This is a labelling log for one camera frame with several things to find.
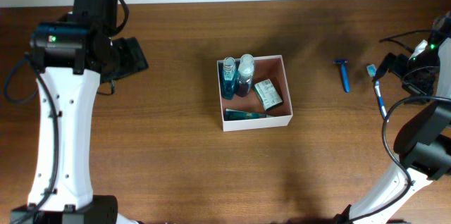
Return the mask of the teal toothpaste tube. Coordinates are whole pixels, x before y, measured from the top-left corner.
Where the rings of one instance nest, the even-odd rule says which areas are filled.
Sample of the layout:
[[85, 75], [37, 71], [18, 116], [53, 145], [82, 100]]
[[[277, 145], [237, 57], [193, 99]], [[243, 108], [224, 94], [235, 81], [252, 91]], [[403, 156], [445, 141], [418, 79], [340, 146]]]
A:
[[252, 113], [246, 111], [237, 111], [227, 108], [225, 110], [224, 120], [234, 121], [234, 120], [251, 120], [260, 118], [271, 118], [270, 115], [263, 113]]

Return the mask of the teal mouthwash bottle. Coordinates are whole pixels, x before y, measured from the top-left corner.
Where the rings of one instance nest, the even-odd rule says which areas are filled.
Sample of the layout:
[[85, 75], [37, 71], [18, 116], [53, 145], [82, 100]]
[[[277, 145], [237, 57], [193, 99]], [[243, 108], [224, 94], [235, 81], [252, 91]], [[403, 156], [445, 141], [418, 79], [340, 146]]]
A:
[[222, 88], [223, 98], [231, 100], [235, 94], [236, 83], [236, 62], [232, 57], [227, 57], [223, 60], [222, 70]]

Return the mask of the green white small box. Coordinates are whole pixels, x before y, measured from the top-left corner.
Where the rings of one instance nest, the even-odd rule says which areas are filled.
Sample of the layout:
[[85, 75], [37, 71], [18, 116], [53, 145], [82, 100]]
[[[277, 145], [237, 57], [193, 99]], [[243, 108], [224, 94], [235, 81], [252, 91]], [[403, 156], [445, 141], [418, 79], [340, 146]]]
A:
[[283, 104], [283, 99], [277, 92], [270, 79], [256, 83], [254, 85], [254, 91], [256, 92], [265, 111]]

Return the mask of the blue white toothbrush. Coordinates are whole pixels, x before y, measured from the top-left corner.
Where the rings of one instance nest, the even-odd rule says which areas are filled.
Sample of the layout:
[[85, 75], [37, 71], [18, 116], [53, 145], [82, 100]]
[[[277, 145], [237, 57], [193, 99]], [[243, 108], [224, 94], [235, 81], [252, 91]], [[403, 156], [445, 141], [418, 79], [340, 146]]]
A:
[[[376, 66], [374, 64], [370, 64], [366, 67], [367, 73], [371, 78], [376, 76]], [[373, 89], [376, 95], [376, 99], [378, 102], [378, 108], [381, 113], [382, 118], [385, 118], [387, 115], [387, 111], [385, 109], [385, 105], [383, 102], [383, 97], [381, 95], [380, 82], [378, 80], [373, 82]]]

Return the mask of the blue disposable razor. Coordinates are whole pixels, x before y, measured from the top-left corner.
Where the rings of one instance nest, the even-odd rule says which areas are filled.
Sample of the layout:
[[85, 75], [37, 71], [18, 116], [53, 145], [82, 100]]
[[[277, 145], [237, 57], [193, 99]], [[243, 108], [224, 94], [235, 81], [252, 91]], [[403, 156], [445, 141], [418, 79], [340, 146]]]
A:
[[333, 63], [340, 66], [340, 75], [342, 78], [343, 89], [346, 93], [350, 93], [350, 83], [349, 83], [349, 79], [348, 79], [348, 75], [347, 75], [347, 68], [346, 68], [348, 60], [347, 59], [336, 59], [336, 60], [334, 60]]

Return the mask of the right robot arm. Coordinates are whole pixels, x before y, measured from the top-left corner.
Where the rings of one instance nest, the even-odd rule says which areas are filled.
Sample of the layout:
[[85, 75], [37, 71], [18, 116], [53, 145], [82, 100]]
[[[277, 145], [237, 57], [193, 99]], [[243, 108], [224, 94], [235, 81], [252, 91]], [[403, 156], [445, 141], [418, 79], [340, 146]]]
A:
[[[437, 17], [429, 36], [410, 55], [387, 54], [379, 67], [367, 72], [383, 117], [382, 141], [392, 163], [378, 183], [360, 201], [334, 217], [334, 223], [394, 223], [392, 216], [420, 189], [450, 174], [450, 14]], [[385, 109], [380, 80], [386, 73], [396, 75], [409, 93]], [[398, 132], [392, 147], [386, 130], [391, 115], [403, 104], [426, 107]]]

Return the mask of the purple foam pump bottle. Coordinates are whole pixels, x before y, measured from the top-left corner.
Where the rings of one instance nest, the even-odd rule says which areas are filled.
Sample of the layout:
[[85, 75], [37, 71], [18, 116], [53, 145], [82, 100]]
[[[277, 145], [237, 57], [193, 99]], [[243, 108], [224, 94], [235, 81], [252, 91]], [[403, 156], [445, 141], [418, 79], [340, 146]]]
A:
[[245, 97], [252, 88], [255, 63], [251, 54], [244, 54], [240, 58], [240, 64], [237, 69], [237, 92], [239, 97]]

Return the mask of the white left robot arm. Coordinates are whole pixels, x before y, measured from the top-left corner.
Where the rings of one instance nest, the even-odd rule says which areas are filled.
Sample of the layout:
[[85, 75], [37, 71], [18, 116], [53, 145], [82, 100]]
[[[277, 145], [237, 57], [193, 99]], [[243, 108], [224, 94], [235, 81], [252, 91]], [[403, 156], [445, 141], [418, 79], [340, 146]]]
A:
[[90, 133], [99, 86], [146, 70], [138, 41], [120, 36], [124, 0], [74, 0], [73, 10], [32, 33], [23, 61], [39, 98], [37, 167], [27, 203], [12, 223], [126, 223], [112, 195], [96, 195], [89, 171]]

